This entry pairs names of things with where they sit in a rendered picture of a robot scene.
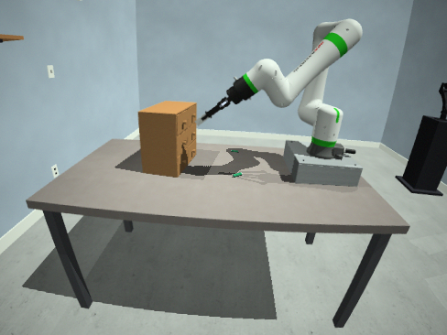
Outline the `small wooden chest of drawers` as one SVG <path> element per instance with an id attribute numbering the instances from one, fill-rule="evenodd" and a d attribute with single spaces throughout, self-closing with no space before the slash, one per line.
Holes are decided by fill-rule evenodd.
<path id="1" fill-rule="evenodd" d="M 137 112 L 143 173 L 178 177 L 177 114 L 196 104 L 197 120 L 197 103 L 184 103 L 165 101 Z"/>

